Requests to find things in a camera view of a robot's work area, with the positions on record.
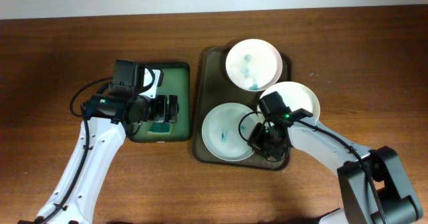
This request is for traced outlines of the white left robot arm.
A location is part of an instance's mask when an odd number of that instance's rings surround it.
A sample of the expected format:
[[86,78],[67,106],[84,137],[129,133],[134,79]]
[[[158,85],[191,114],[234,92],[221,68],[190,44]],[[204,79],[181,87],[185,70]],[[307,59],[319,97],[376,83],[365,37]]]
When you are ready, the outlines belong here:
[[35,223],[91,223],[109,166],[124,141],[136,134],[134,122],[176,122],[176,95],[123,98],[93,95],[81,106],[79,139],[66,169]]

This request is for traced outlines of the green yellow sponge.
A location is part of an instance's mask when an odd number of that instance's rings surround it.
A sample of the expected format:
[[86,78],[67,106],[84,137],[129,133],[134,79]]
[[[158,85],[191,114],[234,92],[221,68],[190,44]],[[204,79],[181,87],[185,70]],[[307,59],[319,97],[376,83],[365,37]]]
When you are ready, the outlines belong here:
[[172,124],[168,122],[153,122],[149,129],[148,134],[154,134],[154,135],[166,135],[171,133]]

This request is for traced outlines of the white plate light blue rim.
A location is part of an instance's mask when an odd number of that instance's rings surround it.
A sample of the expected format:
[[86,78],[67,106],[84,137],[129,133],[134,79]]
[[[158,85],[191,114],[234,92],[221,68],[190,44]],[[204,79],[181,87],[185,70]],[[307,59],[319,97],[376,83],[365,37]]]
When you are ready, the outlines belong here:
[[240,123],[250,112],[253,110],[249,107],[230,102],[214,107],[206,115],[201,134],[211,154],[230,162],[245,160],[254,154],[246,140],[259,123],[259,116],[250,114]]

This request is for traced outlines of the large brown serving tray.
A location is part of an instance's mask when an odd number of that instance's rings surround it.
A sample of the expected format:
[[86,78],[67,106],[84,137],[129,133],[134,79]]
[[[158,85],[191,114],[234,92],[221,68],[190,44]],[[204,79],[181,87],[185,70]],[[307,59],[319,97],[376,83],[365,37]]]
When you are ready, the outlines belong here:
[[290,161],[289,150],[286,151],[285,158],[279,162],[269,162],[257,154],[245,160],[229,162],[211,154],[203,142],[201,134],[203,121],[214,107],[228,102],[235,102],[255,110],[257,101],[261,96],[261,92],[249,92],[238,88],[229,79],[225,70],[225,60],[230,49],[230,46],[208,47],[202,57],[198,83],[199,91],[194,111],[192,154],[199,162],[209,164],[280,171],[286,168]]

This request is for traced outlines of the white plate pink rim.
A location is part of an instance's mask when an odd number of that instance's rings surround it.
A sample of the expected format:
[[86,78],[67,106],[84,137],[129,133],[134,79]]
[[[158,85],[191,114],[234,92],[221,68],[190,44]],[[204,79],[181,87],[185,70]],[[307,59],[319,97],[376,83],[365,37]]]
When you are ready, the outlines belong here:
[[283,70],[279,51],[261,39],[245,39],[228,52],[225,69],[229,79],[242,90],[258,92],[275,84]]

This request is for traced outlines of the dark green water tray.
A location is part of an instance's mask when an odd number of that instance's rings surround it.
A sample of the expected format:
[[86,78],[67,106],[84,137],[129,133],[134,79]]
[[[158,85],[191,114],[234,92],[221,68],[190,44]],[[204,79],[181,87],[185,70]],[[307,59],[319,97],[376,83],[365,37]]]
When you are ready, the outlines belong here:
[[143,122],[141,125],[134,124],[129,139],[133,142],[177,142],[188,140],[191,137],[191,107],[190,107],[190,69],[185,62],[157,64],[152,67],[159,68],[164,72],[163,82],[157,88],[156,95],[167,97],[167,117],[169,96],[178,96],[179,113],[176,122],[172,125],[171,133],[166,135],[148,134],[152,122]]

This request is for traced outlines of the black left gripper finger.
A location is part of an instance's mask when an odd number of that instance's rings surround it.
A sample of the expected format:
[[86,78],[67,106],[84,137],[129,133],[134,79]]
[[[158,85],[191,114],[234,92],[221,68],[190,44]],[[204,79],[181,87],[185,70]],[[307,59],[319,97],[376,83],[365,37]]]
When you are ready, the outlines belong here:
[[168,106],[168,118],[167,118],[168,122],[176,122],[178,113],[179,113],[178,96],[170,95],[169,106]]
[[158,95],[154,99],[154,121],[164,122],[167,109],[167,97],[165,95]]

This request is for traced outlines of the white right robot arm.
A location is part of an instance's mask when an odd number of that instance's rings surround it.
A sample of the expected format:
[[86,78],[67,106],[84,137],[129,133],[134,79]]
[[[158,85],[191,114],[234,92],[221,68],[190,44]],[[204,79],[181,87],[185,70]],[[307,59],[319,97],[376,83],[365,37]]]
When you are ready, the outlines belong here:
[[323,125],[316,111],[260,107],[258,112],[265,119],[247,141],[256,153],[279,158],[279,142],[287,140],[338,177],[343,207],[317,223],[413,223],[422,218],[419,198],[393,149],[355,144]]

